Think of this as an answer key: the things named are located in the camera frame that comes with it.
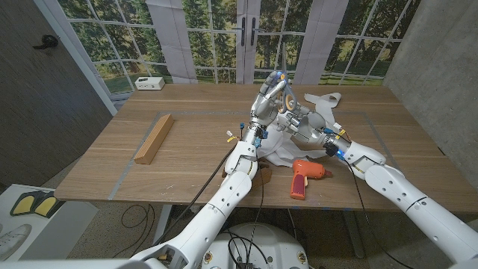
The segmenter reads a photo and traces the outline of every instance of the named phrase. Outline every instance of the drill handle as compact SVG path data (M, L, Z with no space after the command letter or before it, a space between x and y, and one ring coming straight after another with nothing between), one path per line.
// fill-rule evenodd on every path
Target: drill handle
M299 173L294 174L291 185L291 197L298 200L305 199L305 177Z

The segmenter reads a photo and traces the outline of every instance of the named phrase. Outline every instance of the table surface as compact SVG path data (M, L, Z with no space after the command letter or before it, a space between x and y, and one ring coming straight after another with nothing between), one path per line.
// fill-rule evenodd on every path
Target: table surface
M167 84L161 91L134 92L55 191L60 200L158 202L188 204L234 144L260 85ZM453 212L478 212L478 195L387 87L294 86L299 103L310 108L304 93L339 92L333 109L352 140L381 152L387 163L436 202ZM160 115L171 113L173 127L150 165L131 157ZM298 143L302 149L318 145ZM309 180L305 200L289 197L293 171L271 165L264 186L264 207L358 210L361 204L350 171L337 158L319 158L332 178ZM205 204L223 180L219 172L197 200ZM398 208L358 179L365 207ZM252 189L239 206L259 207L261 188Z

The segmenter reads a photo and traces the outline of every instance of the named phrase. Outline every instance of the orange power drill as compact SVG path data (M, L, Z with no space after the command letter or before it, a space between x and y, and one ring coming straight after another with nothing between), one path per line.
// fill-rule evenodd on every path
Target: orange power drill
M310 161L296 160L292 164L294 178L292 179L291 197L298 200L305 199L305 187L307 178L319 179L322 176L331 176L332 172L325 170L322 164Z

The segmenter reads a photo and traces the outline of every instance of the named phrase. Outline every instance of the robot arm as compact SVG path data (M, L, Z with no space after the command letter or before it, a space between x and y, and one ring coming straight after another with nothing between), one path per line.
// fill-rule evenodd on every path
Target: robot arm
M276 95L285 88L284 79L276 83L277 75L272 72L259 91L251 108L249 127L226 161L224 170L228 175L216 194L178 236L136 254L132 260L164 269L158 257L166 255L170 258L169 269L197 268L232 210L252 187L258 169L257 148L278 114Z
M298 119L298 124L284 119L282 123L297 139L320 143L328 155L347 163L356 177L400 208L454 263L478 258L478 233L418 190L399 170L386 165L385 157L375 149L343 139L331 130L330 123L311 120L310 115L319 116L292 111L285 118Z

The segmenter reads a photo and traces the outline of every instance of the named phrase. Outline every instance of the door handle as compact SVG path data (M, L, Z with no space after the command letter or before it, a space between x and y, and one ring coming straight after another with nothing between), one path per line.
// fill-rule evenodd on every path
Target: door handle
M244 36L246 33L246 17L242 18L242 28L234 27L232 30L240 30L240 45L244 46Z
M255 27L255 18L252 18L252 35L251 35L251 46L254 46L254 36L255 36L255 32L264 32L266 31L266 29L261 29L261 28L256 28Z
M58 46L58 39L50 34L42 36L42 45L33 46L34 49L47 49Z

